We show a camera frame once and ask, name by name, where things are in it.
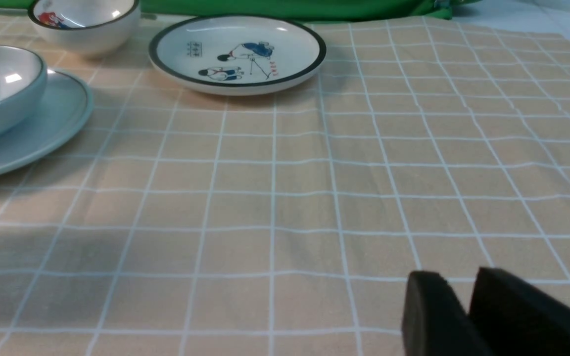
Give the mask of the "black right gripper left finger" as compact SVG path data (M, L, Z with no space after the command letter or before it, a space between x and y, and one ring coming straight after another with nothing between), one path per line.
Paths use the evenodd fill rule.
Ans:
M402 316L406 356L492 356L455 291L437 272L409 273Z

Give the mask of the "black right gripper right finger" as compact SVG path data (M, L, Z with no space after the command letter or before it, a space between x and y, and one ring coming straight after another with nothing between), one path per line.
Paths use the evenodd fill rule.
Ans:
M570 307L505 269L478 270L469 319L498 356L570 356Z

